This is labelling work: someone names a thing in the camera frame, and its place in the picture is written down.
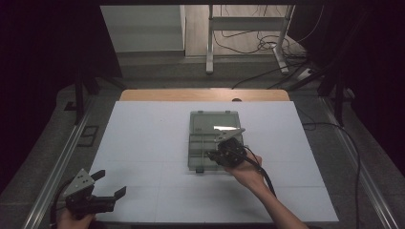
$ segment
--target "human hand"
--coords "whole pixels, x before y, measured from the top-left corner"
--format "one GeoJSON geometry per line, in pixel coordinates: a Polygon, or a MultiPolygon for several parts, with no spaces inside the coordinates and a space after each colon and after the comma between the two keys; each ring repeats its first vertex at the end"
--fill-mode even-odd
{"type": "Polygon", "coordinates": [[[87,229],[94,219],[96,219],[95,215],[91,214],[86,215],[81,220],[77,220],[74,215],[66,209],[59,218],[57,229],[87,229]]]}
{"type": "MultiPolygon", "coordinates": [[[[248,158],[257,161],[259,162],[259,165],[262,165],[261,156],[254,156],[248,149],[246,149],[246,152],[248,158]]],[[[234,176],[242,185],[244,185],[244,187],[251,191],[266,187],[262,174],[247,161],[242,162],[235,168],[224,167],[224,169],[234,176]]]]}

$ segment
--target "white tabletop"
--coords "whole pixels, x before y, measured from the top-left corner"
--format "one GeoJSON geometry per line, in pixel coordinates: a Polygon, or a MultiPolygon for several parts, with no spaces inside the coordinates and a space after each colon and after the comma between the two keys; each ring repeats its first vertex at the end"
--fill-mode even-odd
{"type": "Polygon", "coordinates": [[[244,144],[262,156],[275,192],[302,221],[338,221],[293,102],[117,102],[90,174],[94,195],[127,194],[119,222],[271,222],[262,203],[226,172],[187,167],[190,113],[237,111],[244,144]]]}

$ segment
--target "human arm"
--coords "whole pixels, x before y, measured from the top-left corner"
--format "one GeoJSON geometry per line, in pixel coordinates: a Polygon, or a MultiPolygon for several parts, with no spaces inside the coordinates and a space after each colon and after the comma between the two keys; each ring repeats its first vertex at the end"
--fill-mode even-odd
{"type": "Polygon", "coordinates": [[[81,220],[77,220],[75,216],[66,209],[59,218],[57,229],[87,229],[94,219],[95,215],[91,214],[86,215],[81,220]]]}
{"type": "MultiPolygon", "coordinates": [[[[247,151],[247,157],[256,160],[262,165],[262,158],[254,156],[247,151]]],[[[265,205],[267,212],[270,214],[277,228],[308,228],[300,219],[292,214],[265,185],[262,174],[249,162],[244,161],[236,168],[224,168],[234,176],[244,187],[249,189],[265,205]]]]}

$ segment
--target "wooden floor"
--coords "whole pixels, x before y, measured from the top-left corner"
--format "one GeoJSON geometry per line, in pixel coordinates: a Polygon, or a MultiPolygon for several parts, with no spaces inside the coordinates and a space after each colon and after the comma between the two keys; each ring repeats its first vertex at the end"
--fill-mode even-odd
{"type": "MultiPolygon", "coordinates": [[[[271,17],[271,16],[284,16],[286,14],[287,6],[266,6],[266,5],[221,5],[214,6],[214,16],[257,16],[257,17],[271,17]]],[[[185,55],[206,55],[206,46],[208,42],[208,6],[185,6],[186,16],[186,38],[185,38],[185,55]]],[[[234,52],[230,49],[220,47],[217,42],[239,52],[254,52],[258,50],[260,43],[259,39],[266,37],[266,42],[276,42],[279,32],[277,31],[253,31],[240,35],[226,37],[232,34],[239,33],[240,31],[215,31],[215,37],[213,37],[214,43],[214,55],[234,55],[241,54],[234,52]]],[[[299,54],[302,52],[302,48],[298,44],[293,44],[294,41],[289,37],[289,40],[285,41],[283,47],[286,52],[293,54],[299,54]]],[[[272,54],[272,50],[257,51],[252,54],[272,54]]]]}

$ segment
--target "forearm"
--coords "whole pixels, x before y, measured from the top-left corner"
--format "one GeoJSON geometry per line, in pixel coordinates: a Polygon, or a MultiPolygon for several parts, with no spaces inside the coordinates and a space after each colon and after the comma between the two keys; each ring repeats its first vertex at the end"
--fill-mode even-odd
{"type": "Polygon", "coordinates": [[[300,219],[292,214],[263,184],[249,187],[250,191],[265,205],[277,228],[308,228],[300,219]]]}

